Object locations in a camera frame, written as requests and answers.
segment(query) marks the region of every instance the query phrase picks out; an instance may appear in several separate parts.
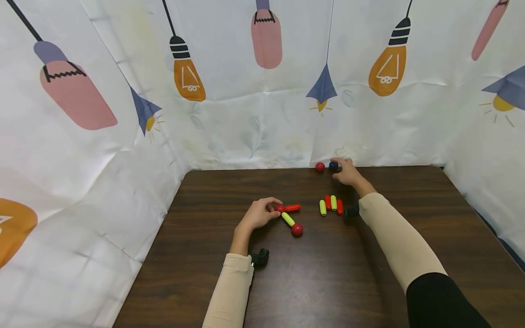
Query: printed fabric backdrop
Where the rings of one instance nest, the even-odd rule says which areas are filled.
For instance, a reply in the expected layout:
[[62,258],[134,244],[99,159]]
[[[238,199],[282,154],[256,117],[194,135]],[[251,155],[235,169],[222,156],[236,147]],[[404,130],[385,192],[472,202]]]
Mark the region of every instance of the printed fabric backdrop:
[[444,166],[525,258],[523,13],[0,0],[0,326],[110,327],[189,170]]

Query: left hand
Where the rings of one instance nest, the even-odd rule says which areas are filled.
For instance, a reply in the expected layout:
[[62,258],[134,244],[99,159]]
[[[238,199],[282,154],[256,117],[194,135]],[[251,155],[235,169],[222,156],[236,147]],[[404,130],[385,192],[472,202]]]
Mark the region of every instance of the left hand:
[[272,203],[282,205],[280,200],[273,197],[261,198],[254,201],[237,228],[253,231],[265,226],[271,219],[278,218],[281,213],[274,210]]

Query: red ball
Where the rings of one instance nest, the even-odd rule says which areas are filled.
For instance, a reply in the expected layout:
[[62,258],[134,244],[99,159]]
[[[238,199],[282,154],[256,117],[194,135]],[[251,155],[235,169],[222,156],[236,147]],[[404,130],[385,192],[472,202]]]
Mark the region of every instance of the red ball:
[[276,210],[279,213],[284,213],[285,212],[285,207],[283,205],[276,205],[274,207],[274,210]]
[[321,162],[317,163],[317,164],[316,164],[316,170],[317,170],[318,172],[323,172],[323,171],[324,171],[324,164],[321,163]]
[[299,237],[302,235],[302,225],[296,223],[292,226],[292,235]]

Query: tabletop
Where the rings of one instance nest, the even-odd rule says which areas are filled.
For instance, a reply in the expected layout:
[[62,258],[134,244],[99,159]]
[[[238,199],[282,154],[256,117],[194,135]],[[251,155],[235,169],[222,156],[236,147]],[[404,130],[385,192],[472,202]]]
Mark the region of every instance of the tabletop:
[[[492,327],[525,322],[525,275],[438,167],[359,168],[423,235]],[[192,171],[182,181],[115,327],[201,327],[233,231],[253,200],[300,204],[295,238],[282,219],[256,230],[257,269],[244,327],[406,327],[406,305],[360,217],[319,214],[325,195],[358,201],[331,172]]]

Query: table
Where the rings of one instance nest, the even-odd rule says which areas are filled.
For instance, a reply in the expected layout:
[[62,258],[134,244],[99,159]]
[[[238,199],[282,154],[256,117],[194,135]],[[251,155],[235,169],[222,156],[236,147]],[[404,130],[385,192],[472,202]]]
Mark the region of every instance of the table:
[[[525,275],[443,171],[433,166],[360,172],[428,241],[449,275],[494,327],[525,322]],[[355,204],[355,190],[325,170],[189,172],[173,200],[115,327],[201,327],[233,230],[253,200],[301,204],[294,238],[276,219],[254,232],[267,248],[246,310],[248,327],[407,326],[406,306],[361,218],[319,215],[319,200]]]

